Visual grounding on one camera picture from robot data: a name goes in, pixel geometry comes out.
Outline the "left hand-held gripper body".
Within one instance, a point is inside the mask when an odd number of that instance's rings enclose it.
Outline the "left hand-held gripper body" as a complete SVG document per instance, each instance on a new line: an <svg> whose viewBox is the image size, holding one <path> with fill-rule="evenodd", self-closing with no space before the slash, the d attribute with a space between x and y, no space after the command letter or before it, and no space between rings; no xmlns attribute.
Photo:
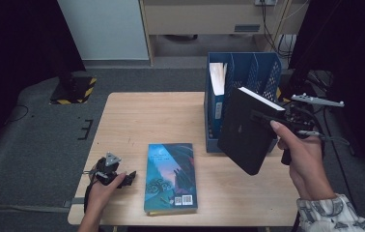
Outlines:
<svg viewBox="0 0 365 232"><path fill-rule="evenodd" d="M121 159L110 152L104 158L98 160L96 168L92 170L91 184L101 182L108 186L117 176L117 169Z"/></svg>

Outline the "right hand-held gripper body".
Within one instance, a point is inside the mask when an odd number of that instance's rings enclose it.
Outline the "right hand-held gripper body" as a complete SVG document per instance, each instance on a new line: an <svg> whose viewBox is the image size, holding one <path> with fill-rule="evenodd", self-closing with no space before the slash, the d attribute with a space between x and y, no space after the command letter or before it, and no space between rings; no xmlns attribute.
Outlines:
<svg viewBox="0 0 365 232"><path fill-rule="evenodd" d="M315 116L314 105L322 107L344 107L342 101L329 101L306 94L293 95L291 97L289 112L286 114L286 125L297 137L304 139L309 136L317 136L323 142L345 143L345 139L337 136L325 135Z"/></svg>

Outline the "black book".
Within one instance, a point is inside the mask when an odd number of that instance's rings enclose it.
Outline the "black book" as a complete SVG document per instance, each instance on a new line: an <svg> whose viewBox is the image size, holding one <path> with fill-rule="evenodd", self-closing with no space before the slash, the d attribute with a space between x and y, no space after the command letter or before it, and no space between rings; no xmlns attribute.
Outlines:
<svg viewBox="0 0 365 232"><path fill-rule="evenodd" d="M272 128L252 128L253 110L274 114L286 109L246 87L231 92L217 146L249 175L259 173L276 134Z"/></svg>

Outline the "dark teal illustrated book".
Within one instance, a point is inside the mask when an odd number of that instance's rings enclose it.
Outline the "dark teal illustrated book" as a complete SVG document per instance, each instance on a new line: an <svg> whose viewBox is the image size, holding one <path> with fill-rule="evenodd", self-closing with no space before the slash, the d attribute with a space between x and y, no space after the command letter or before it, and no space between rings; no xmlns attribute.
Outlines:
<svg viewBox="0 0 365 232"><path fill-rule="evenodd" d="M144 211L198 209L191 143L148 146Z"/></svg>

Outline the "blue plastic file rack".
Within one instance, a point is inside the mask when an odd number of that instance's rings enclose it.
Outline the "blue plastic file rack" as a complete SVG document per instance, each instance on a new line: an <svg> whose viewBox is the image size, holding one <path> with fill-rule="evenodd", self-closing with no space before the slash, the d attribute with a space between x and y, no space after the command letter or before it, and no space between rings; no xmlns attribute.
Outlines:
<svg viewBox="0 0 365 232"><path fill-rule="evenodd" d="M246 87L272 102L277 100L276 92L280 82L282 63L274 52L209 53L204 98L206 150L208 153L220 153L221 150L217 147L220 133L217 138L212 137L209 120L210 63L227 64L221 127L233 88Z"/></svg>

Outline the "light blue book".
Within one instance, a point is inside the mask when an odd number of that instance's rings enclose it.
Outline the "light blue book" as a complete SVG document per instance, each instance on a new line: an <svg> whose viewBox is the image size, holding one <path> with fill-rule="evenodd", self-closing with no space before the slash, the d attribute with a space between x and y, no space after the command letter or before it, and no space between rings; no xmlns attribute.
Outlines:
<svg viewBox="0 0 365 232"><path fill-rule="evenodd" d="M218 137L223 118L226 70L226 63L210 63L209 120L213 138Z"/></svg>

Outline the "person's left hand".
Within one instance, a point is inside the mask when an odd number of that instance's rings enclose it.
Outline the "person's left hand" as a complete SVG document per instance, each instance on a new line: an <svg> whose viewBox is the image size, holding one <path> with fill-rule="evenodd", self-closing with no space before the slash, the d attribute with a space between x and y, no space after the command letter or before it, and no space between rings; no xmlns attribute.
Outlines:
<svg viewBox="0 0 365 232"><path fill-rule="evenodd" d="M111 195L117 189L118 185L124 180L126 173L119 174L109 185L105 186L100 181L92 184L89 193L88 206L85 217L99 221L102 212L109 202Z"/></svg>

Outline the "person's right hand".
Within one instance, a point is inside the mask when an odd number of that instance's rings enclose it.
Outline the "person's right hand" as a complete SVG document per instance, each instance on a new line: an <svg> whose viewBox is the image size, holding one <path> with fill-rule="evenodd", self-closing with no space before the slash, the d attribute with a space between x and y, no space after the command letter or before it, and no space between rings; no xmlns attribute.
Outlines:
<svg viewBox="0 0 365 232"><path fill-rule="evenodd" d="M324 171L322 143L318 137L300 139L279 122L271 121L270 125L279 136L278 148L290 150L289 174L299 198L309 201L335 198Z"/></svg>

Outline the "black stand base hazard stripes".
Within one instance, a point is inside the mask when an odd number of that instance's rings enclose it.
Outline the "black stand base hazard stripes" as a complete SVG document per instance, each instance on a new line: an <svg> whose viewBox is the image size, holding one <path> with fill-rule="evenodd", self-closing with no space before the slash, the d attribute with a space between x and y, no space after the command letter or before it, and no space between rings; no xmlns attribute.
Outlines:
<svg viewBox="0 0 365 232"><path fill-rule="evenodd" d="M92 94L97 79L95 77L74 76L60 60L52 60L52 69L59 77L59 83L50 97L51 104L84 103Z"/></svg>
<svg viewBox="0 0 365 232"><path fill-rule="evenodd" d="M302 94L317 95L312 83L306 77L296 75L293 70L283 70L277 88L277 99L280 102L289 102L293 95Z"/></svg>

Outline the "grey tape strip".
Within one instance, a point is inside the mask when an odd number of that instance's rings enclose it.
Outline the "grey tape strip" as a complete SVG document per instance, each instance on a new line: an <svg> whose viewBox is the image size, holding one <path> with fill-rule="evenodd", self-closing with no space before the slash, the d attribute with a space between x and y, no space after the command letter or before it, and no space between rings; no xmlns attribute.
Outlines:
<svg viewBox="0 0 365 232"><path fill-rule="evenodd" d="M70 208L72 205L74 204L84 204L84 197L74 197L73 199L70 200L65 200L63 202L63 207L64 208Z"/></svg>

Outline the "dark curtain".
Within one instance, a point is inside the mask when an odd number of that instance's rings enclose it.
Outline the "dark curtain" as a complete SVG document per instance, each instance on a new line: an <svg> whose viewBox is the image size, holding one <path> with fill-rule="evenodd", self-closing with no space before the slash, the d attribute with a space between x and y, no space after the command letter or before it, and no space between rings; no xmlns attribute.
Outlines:
<svg viewBox="0 0 365 232"><path fill-rule="evenodd" d="M306 78L332 72L328 96L345 103L345 124L365 156L365 0L311 0L290 68Z"/></svg>
<svg viewBox="0 0 365 232"><path fill-rule="evenodd" d="M0 129L24 88L57 76L52 60L84 69L58 0L0 0Z"/></svg>

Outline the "white panel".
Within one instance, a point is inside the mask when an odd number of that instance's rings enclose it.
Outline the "white panel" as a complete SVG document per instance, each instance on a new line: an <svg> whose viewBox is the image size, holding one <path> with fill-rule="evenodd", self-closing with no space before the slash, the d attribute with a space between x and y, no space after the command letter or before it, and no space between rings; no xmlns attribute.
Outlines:
<svg viewBox="0 0 365 232"><path fill-rule="evenodd" d="M148 60L139 0L58 0L85 61Z"/></svg>

